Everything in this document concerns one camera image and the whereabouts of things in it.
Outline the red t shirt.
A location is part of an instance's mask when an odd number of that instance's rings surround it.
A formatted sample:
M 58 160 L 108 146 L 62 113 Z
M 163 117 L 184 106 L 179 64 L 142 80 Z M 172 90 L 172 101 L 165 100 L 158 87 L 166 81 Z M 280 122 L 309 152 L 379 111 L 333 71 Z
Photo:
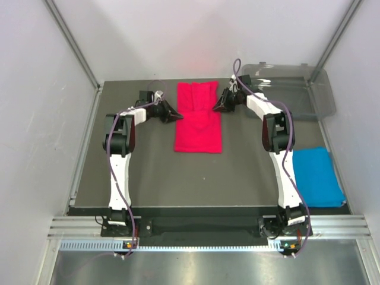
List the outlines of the red t shirt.
M 177 85 L 177 106 L 183 119 L 175 126 L 176 152 L 222 153 L 221 114 L 213 111 L 218 86 L 218 81 Z

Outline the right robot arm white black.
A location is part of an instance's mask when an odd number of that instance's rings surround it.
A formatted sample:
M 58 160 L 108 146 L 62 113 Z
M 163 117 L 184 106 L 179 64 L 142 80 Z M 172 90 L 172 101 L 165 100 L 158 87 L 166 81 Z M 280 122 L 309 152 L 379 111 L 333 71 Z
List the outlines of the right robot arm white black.
M 268 100 L 263 93 L 246 94 L 236 87 L 225 88 L 213 107 L 215 112 L 233 112 L 245 105 L 262 121 L 262 145 L 270 155 L 278 186 L 279 214 L 277 228 L 284 235 L 296 231 L 306 221 L 307 211 L 295 181 L 292 114 L 280 102 Z

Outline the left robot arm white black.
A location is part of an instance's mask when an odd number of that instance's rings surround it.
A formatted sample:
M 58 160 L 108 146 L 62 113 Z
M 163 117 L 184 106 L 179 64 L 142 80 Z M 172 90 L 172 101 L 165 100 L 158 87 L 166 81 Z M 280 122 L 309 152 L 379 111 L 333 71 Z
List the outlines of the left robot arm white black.
M 135 148 L 135 129 L 151 118 L 168 124 L 183 119 L 183 115 L 166 100 L 157 99 L 152 103 L 139 100 L 136 106 L 108 114 L 104 119 L 103 149 L 110 172 L 110 214 L 107 222 L 124 236 L 131 234 L 135 227 L 129 195 L 129 164 Z

